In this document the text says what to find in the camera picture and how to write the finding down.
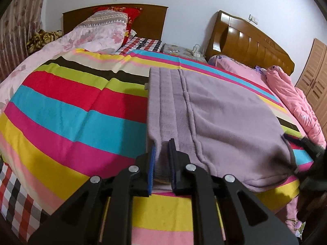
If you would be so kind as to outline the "lilac sweatpants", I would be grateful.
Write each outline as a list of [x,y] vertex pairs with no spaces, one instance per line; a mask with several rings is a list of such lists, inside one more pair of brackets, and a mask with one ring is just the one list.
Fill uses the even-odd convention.
[[168,141],[211,175],[232,174],[251,191],[281,185],[294,153],[269,106],[241,86],[182,69],[151,68],[149,143],[156,146],[155,179],[168,183]]

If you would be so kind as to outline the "pink bed sheet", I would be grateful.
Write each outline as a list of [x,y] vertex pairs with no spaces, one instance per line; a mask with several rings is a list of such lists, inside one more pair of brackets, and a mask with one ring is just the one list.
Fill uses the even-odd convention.
[[[252,86],[255,86],[259,97],[266,102],[278,117],[284,132],[296,138],[306,135],[301,124],[291,114],[287,106],[270,89],[265,74],[261,70],[249,68],[224,55],[211,57],[208,64],[217,69],[224,70],[225,73],[230,73],[233,77],[240,77],[243,81],[249,81]],[[265,206],[275,212],[297,237],[300,237],[305,224],[297,219],[298,186],[298,180],[291,176],[282,185],[262,193],[257,193],[256,196]]]

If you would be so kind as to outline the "pink crumpled duvet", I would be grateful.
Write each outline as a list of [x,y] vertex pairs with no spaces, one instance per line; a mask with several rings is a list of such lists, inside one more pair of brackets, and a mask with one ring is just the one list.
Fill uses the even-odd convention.
[[265,75],[269,88],[300,123],[307,137],[315,144],[325,148],[326,141],[321,125],[304,92],[293,85],[290,76],[279,66],[261,68],[260,71]]

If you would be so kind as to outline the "rainbow striped blanket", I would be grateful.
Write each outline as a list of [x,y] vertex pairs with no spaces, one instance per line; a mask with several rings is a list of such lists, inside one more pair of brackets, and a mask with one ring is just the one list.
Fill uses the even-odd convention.
[[197,164],[215,175],[238,168],[273,211],[295,197],[295,178],[252,171],[266,159],[255,157],[252,145],[274,143],[266,132],[305,134],[261,74],[243,67],[236,75],[158,52],[74,49],[33,65],[1,114],[1,214],[22,243],[92,175],[116,175],[146,152],[151,70],[193,71],[200,85],[192,106],[197,134],[223,136],[238,154],[217,155],[203,141],[178,139],[180,148],[199,154]]

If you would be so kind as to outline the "light wooden wardrobe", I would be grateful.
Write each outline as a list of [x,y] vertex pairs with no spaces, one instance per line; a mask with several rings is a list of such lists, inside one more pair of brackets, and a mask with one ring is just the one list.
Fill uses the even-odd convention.
[[315,38],[309,58],[295,85],[301,89],[311,105],[326,137],[326,92],[327,92],[326,44]]

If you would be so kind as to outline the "floral covered nightstand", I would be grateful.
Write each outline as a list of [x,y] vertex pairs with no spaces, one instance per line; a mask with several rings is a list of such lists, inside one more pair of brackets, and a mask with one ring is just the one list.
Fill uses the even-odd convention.
[[192,55],[192,49],[180,47],[177,45],[172,45],[172,44],[166,43],[162,47],[161,52],[165,53],[165,54],[177,56],[179,58],[191,59],[193,61],[202,62],[202,63],[207,64],[207,61],[205,60],[205,57],[203,56],[202,52],[201,52],[202,56],[200,58],[196,58]]

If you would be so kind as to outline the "glossy wooden headboard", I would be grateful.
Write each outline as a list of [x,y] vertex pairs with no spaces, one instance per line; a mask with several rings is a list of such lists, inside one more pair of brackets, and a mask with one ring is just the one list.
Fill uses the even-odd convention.
[[272,38],[246,20],[218,11],[205,56],[223,54],[251,68],[277,65],[287,75],[295,64],[288,53]]

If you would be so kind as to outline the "yellow black patterned blanket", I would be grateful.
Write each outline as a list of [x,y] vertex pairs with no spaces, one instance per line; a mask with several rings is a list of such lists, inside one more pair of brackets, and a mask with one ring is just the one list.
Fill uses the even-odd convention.
[[29,55],[36,51],[39,51],[45,45],[61,38],[63,36],[62,30],[56,30],[53,32],[45,32],[40,29],[38,32],[34,33],[32,37],[27,41],[26,48]]

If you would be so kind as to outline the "pink floral quilt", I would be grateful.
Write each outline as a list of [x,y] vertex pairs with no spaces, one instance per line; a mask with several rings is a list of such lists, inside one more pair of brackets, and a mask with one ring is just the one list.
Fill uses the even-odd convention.
[[75,48],[92,52],[104,50],[108,54],[114,54],[122,46],[127,22],[126,13],[111,10],[98,11],[68,34],[26,58],[1,82],[1,112],[5,110],[24,79],[53,57]]

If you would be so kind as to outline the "dark brown headboard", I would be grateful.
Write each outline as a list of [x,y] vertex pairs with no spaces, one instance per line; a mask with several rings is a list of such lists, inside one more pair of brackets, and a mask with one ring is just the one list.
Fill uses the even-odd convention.
[[63,32],[68,34],[78,24],[95,13],[100,7],[142,8],[140,15],[134,20],[132,29],[137,36],[147,39],[161,40],[168,7],[154,4],[116,3],[84,7],[63,13]]

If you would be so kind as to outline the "brown floral curtain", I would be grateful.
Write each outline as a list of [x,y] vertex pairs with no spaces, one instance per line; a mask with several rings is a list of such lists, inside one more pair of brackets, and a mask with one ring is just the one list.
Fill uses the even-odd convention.
[[28,57],[27,41],[41,28],[44,0],[12,0],[1,17],[1,80]]

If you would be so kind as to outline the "red embroidered pillow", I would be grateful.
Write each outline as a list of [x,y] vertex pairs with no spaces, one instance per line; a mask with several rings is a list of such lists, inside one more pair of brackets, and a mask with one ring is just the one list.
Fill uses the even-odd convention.
[[128,42],[134,20],[141,14],[143,8],[142,7],[123,7],[123,6],[98,6],[95,9],[93,9],[93,12],[96,13],[96,12],[104,11],[104,10],[122,12],[122,13],[126,13],[128,15],[125,37],[122,42],[122,46],[124,46]]

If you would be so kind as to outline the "white wall socket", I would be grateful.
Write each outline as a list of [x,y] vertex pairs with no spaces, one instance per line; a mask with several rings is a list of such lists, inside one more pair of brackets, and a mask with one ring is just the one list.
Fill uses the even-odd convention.
[[250,14],[249,17],[248,17],[248,20],[249,20],[249,22],[251,22],[251,23],[253,23],[255,25],[258,25],[258,18],[257,17]]

